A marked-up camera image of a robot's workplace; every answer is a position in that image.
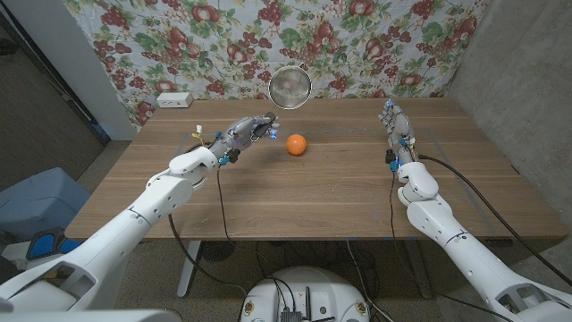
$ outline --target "door frame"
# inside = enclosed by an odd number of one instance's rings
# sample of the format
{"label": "door frame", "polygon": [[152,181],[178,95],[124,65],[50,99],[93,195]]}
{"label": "door frame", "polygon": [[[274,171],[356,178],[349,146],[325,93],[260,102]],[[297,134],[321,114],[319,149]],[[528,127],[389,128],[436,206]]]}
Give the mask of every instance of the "door frame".
{"label": "door frame", "polygon": [[31,62],[34,63],[36,68],[46,76],[46,80],[60,94],[67,106],[80,118],[81,122],[88,127],[96,139],[105,146],[110,139],[96,118],[89,112],[52,63],[50,63],[28,32],[26,32],[10,9],[8,9],[4,1],[0,0],[0,5],[8,16],[6,17],[4,13],[0,11],[0,27],[4,28],[8,35],[20,46],[20,49]]}

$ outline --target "electrical outlet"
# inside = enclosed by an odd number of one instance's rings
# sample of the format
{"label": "electrical outlet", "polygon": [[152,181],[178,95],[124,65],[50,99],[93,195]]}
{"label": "electrical outlet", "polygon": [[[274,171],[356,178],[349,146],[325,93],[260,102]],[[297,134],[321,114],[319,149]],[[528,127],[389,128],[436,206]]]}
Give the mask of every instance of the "electrical outlet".
{"label": "electrical outlet", "polygon": [[159,107],[189,107],[192,102],[190,93],[161,93],[157,98]]}

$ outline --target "wooden table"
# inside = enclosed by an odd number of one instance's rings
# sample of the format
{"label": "wooden table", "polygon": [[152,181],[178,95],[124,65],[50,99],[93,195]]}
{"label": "wooden table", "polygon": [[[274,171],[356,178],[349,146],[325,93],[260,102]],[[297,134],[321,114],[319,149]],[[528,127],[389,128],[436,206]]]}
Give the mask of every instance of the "wooden table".
{"label": "wooden table", "polygon": [[[395,101],[416,129],[419,153],[454,165],[478,187],[523,237],[560,238],[565,225],[509,161],[447,98]],[[197,124],[207,139],[243,116],[274,110],[280,116],[277,140],[260,140],[242,152],[236,164],[222,167],[221,185],[228,232],[234,240],[345,240],[391,237],[391,171],[384,163],[387,135],[377,119],[381,99],[312,99],[293,111],[267,100],[195,101],[188,109],[160,109],[102,181],[66,230],[83,240],[125,209],[147,179],[198,141]],[[294,157],[286,139],[301,133],[307,151]],[[509,232],[484,204],[444,167],[425,162],[450,203],[455,217],[477,237],[508,237]],[[423,237],[407,220],[394,195],[398,238]],[[201,191],[173,214],[181,237],[223,240],[223,217],[211,175]],[[148,239],[169,239],[164,220]]]}

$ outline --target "orange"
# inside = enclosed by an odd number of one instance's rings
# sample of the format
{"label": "orange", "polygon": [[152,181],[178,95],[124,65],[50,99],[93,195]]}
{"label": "orange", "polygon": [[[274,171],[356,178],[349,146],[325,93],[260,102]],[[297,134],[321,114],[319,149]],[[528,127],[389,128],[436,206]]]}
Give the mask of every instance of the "orange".
{"label": "orange", "polygon": [[299,156],[306,149],[306,139],[299,134],[290,135],[286,141],[286,148],[294,156]]}

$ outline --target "robot finger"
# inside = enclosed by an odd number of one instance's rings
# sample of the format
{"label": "robot finger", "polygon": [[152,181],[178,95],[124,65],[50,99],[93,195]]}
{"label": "robot finger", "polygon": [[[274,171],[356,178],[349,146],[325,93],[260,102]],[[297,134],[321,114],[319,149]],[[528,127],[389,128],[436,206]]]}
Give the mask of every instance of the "robot finger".
{"label": "robot finger", "polygon": [[254,116],[252,118],[252,122],[254,123],[254,125],[268,124],[271,121],[272,121],[272,119],[270,117],[267,117],[267,116]]}

